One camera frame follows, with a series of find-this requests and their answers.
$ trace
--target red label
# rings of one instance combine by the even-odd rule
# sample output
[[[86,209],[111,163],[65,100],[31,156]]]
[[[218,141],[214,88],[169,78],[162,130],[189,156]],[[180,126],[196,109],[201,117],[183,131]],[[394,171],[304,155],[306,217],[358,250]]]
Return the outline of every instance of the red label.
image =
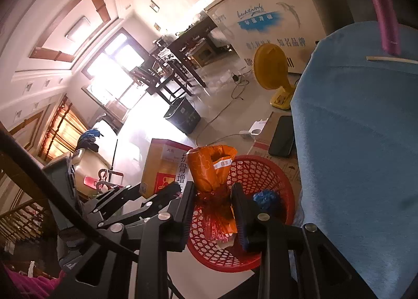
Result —
[[[176,176],[174,174],[157,173],[157,177],[155,178],[154,194],[175,180]]]

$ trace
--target orange packaged bag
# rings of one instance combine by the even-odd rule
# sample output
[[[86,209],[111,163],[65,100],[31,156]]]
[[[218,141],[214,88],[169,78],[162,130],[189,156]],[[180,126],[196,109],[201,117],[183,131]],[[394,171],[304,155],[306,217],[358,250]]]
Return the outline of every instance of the orange packaged bag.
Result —
[[[237,150],[227,145],[206,146],[187,152],[194,184],[198,190],[197,209],[204,217],[204,234],[209,241],[226,241],[237,227],[231,211],[227,178]]]

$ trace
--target blue towel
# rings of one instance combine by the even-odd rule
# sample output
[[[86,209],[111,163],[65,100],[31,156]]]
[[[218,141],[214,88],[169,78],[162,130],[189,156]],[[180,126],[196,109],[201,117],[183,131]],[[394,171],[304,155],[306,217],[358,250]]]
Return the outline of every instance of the blue towel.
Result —
[[[103,134],[101,134],[98,129],[89,129],[80,135],[78,142],[84,140],[85,138],[94,138],[100,136],[103,136]]]
[[[418,31],[400,26],[403,58]],[[291,103],[304,223],[314,222],[380,299],[418,273],[418,65],[388,56],[378,23],[319,42]]]

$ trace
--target wooden staircase railing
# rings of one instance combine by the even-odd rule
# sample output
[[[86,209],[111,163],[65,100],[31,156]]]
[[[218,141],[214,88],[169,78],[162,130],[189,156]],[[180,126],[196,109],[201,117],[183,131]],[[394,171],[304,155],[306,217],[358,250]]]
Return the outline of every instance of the wooden staircase railing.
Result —
[[[29,200],[0,215],[0,236],[16,244],[37,240],[51,229],[52,213],[46,199]]]

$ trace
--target bright window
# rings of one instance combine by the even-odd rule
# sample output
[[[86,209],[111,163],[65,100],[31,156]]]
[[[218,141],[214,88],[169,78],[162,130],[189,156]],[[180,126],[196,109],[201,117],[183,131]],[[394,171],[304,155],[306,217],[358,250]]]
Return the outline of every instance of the bright window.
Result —
[[[145,62],[130,45],[124,46],[114,58],[121,66],[124,66],[129,71],[141,66]]]
[[[87,90],[103,105],[117,100],[131,109],[145,94],[128,75],[148,59],[148,52],[125,29],[120,29],[83,69],[92,79]]]
[[[106,47],[106,54],[112,55],[127,39],[128,37],[123,33],[116,36],[116,38]]]

